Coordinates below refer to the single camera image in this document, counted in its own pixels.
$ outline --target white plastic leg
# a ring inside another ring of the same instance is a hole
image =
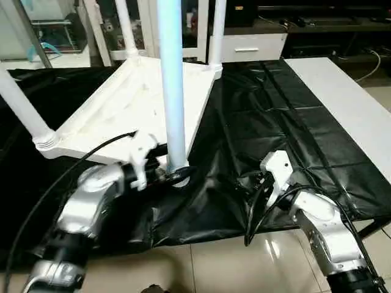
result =
[[[59,142],[56,132],[49,128],[8,71],[4,69],[0,69],[0,95],[30,132],[32,141],[39,151],[50,150],[56,146]]]
[[[138,55],[136,43],[134,42],[132,25],[130,23],[128,6],[125,0],[115,0],[117,13],[120,19],[123,41],[125,42],[126,58]]]
[[[227,0],[216,0],[216,5],[214,7],[213,38],[211,38],[212,44],[209,61],[211,69],[216,72],[216,79],[221,77],[222,71],[221,50],[222,38],[224,36],[226,7]]]
[[[158,0],[158,23],[169,151],[167,170],[173,172],[186,163],[181,0]]]

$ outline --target light blue tube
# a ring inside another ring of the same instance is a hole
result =
[[[169,172],[186,163],[181,0],[158,0],[159,44]]]

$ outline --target black plastic sheet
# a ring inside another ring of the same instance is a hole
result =
[[[56,129],[114,69],[16,70],[20,86]],[[0,109],[3,209],[0,263],[27,213],[74,163],[47,160],[34,149],[13,113]],[[155,188],[119,198],[103,228],[98,254],[135,253],[243,235],[257,191],[259,162],[287,150],[300,184],[325,188],[354,220],[391,216],[391,186],[327,109],[284,62],[234,65],[215,82],[189,157],[197,171],[182,190]],[[44,203],[24,234],[18,263],[40,243],[64,193],[75,188],[86,162]],[[255,207],[254,223],[264,211]],[[276,209],[258,232],[294,228]]]

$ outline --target white tabletop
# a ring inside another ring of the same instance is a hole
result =
[[[391,113],[328,58],[285,61],[391,183]]]

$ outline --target table leg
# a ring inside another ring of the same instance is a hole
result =
[[[379,231],[381,228],[387,226],[389,223],[391,223],[391,218],[374,220],[373,223],[369,224],[364,229],[359,231],[359,235],[361,239],[365,239],[371,236],[373,233]]]

